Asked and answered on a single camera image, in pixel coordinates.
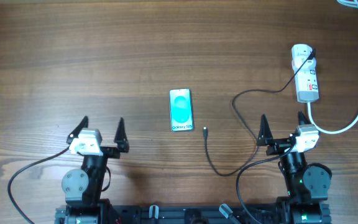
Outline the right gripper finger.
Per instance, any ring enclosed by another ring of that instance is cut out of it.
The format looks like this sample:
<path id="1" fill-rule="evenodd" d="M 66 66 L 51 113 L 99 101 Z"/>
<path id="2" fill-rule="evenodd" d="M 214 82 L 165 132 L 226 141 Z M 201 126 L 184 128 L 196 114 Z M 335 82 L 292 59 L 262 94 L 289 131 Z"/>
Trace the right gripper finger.
<path id="1" fill-rule="evenodd" d="M 310 120 L 305 116 L 305 114 L 302 111 L 298 112 L 298 124 L 299 125 L 311 124 Z"/>
<path id="2" fill-rule="evenodd" d="M 270 130 L 269 123 L 267 121 L 267 117 L 264 114 L 261 116 L 261 120 L 260 120 L 260 130 L 259 130 L 259 135 L 257 137 L 257 145 L 258 146 L 273 145 L 273 136 Z"/>

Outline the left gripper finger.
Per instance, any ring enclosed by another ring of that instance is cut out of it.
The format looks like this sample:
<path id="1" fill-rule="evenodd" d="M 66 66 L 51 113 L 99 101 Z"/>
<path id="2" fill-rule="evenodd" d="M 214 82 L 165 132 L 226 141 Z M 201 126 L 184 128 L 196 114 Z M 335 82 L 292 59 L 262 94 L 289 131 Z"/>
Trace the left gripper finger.
<path id="1" fill-rule="evenodd" d="M 119 124 L 114 137 L 114 142 L 120 152 L 129 152 L 129 141 L 127 139 L 124 118 L 120 118 Z"/>
<path id="2" fill-rule="evenodd" d="M 87 128 L 89 124 L 89 119 L 88 116 L 84 116 L 84 118 L 81 120 L 81 122 L 79 123 L 79 125 L 67 136 L 67 144 L 71 144 L 72 141 L 74 140 L 74 138 L 77 138 L 80 131 L 83 128 Z"/>

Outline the smartphone with teal screen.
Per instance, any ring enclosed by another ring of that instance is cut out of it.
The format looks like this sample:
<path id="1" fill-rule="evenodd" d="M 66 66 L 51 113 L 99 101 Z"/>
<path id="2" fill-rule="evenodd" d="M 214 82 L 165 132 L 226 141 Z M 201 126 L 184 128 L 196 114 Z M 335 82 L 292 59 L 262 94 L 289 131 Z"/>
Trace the smartphone with teal screen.
<path id="1" fill-rule="evenodd" d="M 173 132 L 193 130 L 193 111 L 189 89 L 169 91 L 170 121 Z"/>

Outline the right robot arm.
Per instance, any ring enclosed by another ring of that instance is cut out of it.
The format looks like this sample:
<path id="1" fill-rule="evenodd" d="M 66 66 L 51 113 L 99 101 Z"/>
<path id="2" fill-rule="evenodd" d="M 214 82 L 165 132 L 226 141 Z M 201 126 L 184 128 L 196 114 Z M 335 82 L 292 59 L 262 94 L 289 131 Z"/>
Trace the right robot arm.
<path id="1" fill-rule="evenodd" d="M 319 131 L 300 111 L 299 125 L 287 138 L 275 139 L 266 115 L 261 116 L 258 146 L 266 146 L 266 155 L 278 156 L 278 167 L 288 195 L 276 200 L 276 223 L 331 223 L 328 190 L 332 172 L 320 163 L 307 163 L 305 152 L 315 148 Z"/>

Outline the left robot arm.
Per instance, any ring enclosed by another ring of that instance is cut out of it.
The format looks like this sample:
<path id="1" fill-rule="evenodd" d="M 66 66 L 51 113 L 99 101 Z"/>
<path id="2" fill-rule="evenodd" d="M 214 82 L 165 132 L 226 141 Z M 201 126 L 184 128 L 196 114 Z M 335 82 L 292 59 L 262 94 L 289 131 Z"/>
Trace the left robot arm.
<path id="1" fill-rule="evenodd" d="M 72 154 L 83 157 L 79 169 L 68 171 L 62 179 L 66 207 L 56 211 L 55 223 L 122 223 L 120 215 L 113 209 L 108 199 L 101 193 L 109 188 L 103 185 L 108 159 L 119 159 L 121 153 L 129 152 L 129 142 L 125 132 L 124 119 L 119 124 L 114 137 L 115 146 L 102 146 L 102 135 L 98 129 L 88 127 L 85 116 L 80 124 L 68 135 L 68 149 Z"/>

